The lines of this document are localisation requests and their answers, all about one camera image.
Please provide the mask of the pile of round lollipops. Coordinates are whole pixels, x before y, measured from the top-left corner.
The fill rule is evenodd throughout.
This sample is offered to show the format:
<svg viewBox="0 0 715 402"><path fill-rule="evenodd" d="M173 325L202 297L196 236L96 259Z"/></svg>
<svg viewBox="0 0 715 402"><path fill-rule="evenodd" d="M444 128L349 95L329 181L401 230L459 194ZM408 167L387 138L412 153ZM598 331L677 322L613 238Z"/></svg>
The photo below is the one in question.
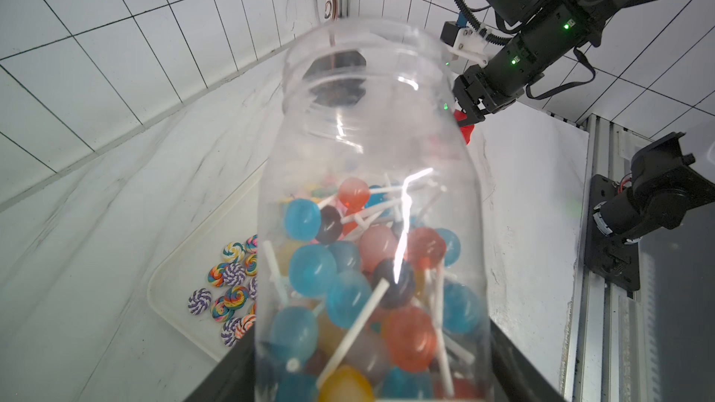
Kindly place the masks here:
<svg viewBox="0 0 715 402"><path fill-rule="evenodd" d="M475 242L428 167L263 191L260 401L486 401Z"/></svg>

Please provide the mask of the copper glass rack dark base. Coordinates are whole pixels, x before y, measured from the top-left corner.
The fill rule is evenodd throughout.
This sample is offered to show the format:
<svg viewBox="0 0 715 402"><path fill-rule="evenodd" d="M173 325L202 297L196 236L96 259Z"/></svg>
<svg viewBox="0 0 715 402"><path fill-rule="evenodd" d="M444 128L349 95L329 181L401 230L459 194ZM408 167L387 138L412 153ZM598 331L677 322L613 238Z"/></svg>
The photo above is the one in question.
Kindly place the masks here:
<svg viewBox="0 0 715 402"><path fill-rule="evenodd" d="M339 17L339 0L326 0L324 9L325 20L337 20Z"/></svg>

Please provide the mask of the pile of colourful candies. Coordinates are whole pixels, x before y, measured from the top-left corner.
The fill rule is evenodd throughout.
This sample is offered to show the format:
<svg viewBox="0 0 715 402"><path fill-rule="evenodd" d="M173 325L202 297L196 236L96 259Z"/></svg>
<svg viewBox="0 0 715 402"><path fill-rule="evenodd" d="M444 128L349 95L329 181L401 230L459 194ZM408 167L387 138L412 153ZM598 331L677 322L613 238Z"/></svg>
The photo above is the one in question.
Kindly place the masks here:
<svg viewBox="0 0 715 402"><path fill-rule="evenodd" d="M208 272L209 288L194 290L187 299L192 316L209 314L221 324L220 338L233 347L254 326L257 316L258 236L230 242L222 251L222 261Z"/></svg>

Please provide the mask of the red lid candy jar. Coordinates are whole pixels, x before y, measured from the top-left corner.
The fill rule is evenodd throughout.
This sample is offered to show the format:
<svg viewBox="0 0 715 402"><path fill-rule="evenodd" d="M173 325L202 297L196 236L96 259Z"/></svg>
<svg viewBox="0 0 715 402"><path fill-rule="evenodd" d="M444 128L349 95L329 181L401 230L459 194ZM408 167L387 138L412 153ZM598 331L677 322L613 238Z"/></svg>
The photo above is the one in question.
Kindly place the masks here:
<svg viewBox="0 0 715 402"><path fill-rule="evenodd" d="M480 179L445 46L326 23L289 50L260 182L259 401L490 401Z"/></svg>

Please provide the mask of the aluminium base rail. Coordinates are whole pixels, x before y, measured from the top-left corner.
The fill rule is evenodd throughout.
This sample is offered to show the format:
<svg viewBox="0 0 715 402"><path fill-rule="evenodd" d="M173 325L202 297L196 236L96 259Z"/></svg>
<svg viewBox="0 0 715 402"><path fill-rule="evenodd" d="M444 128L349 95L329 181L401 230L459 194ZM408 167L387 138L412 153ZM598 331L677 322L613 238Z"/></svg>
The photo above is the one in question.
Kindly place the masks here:
<svg viewBox="0 0 715 402"><path fill-rule="evenodd" d="M652 266L642 239L681 226L714 201L714 123L656 141L597 115L588 157L575 286L560 392L568 401L646 401L657 395L647 308Z"/></svg>

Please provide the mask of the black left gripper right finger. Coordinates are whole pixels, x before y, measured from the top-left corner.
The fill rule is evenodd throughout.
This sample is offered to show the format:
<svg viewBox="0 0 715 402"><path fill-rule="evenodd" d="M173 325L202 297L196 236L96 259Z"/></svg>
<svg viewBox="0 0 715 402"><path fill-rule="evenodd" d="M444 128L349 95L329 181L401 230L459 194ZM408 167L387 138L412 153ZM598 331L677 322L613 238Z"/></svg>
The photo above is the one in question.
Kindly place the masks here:
<svg viewBox="0 0 715 402"><path fill-rule="evenodd" d="M564 402L562 395L519 348L491 321L493 375L498 383L496 401Z"/></svg>

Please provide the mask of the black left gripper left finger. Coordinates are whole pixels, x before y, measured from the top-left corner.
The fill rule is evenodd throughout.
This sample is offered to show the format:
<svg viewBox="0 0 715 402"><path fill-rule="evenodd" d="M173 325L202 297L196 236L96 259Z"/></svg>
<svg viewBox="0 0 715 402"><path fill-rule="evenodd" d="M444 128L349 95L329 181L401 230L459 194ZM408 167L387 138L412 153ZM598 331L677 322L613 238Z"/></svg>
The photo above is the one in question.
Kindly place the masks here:
<svg viewBox="0 0 715 402"><path fill-rule="evenodd" d="M185 401L255 400L255 335L239 340Z"/></svg>

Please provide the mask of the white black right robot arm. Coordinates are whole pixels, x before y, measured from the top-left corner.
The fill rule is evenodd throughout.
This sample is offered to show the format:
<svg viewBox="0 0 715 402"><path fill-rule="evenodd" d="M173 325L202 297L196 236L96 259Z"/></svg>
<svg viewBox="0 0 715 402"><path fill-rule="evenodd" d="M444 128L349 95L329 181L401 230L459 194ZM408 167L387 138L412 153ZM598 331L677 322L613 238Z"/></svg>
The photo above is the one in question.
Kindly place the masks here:
<svg viewBox="0 0 715 402"><path fill-rule="evenodd" d="M603 30L621 9L658 0L485 0L495 13L496 31L476 16L465 0L454 0L457 20L446 22L441 40L468 67L454 81L455 113L462 128L506 109L522 95L547 100L577 82L535 95L533 85L567 52L590 74L596 72L582 46L601 46Z"/></svg>

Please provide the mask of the white cutting board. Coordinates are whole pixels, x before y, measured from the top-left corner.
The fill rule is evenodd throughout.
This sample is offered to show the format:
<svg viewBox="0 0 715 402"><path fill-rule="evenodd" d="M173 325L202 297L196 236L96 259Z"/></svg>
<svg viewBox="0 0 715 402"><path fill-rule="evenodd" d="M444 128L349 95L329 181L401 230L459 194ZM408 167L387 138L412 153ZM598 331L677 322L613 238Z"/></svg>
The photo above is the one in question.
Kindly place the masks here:
<svg viewBox="0 0 715 402"><path fill-rule="evenodd" d="M229 347L221 338L223 325L210 309L192 315L189 297L205 288L213 299L223 296L226 286L209 281L214 266L223 262L222 252L231 242L245 242L257 233L259 183L264 166L258 167L243 184L223 201L197 229L164 260L148 283L149 306L188 342L216 362Z"/></svg>

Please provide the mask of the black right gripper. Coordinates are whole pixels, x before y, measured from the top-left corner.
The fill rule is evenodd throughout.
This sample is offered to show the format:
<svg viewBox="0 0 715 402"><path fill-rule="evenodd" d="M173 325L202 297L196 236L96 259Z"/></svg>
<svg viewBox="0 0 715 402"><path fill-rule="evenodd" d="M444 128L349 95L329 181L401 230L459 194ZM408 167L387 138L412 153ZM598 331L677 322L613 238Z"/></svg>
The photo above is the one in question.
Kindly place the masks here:
<svg viewBox="0 0 715 402"><path fill-rule="evenodd" d="M529 99L547 100L566 90L584 86L592 80L564 83L535 95L532 85L545 70L569 50L592 77L596 69L580 49L588 43L601 44L603 22L594 20L575 0L549 0L547 5L526 22L486 67L470 67L458 76L452 92L475 125L487 115L506 109L523 94Z"/></svg>

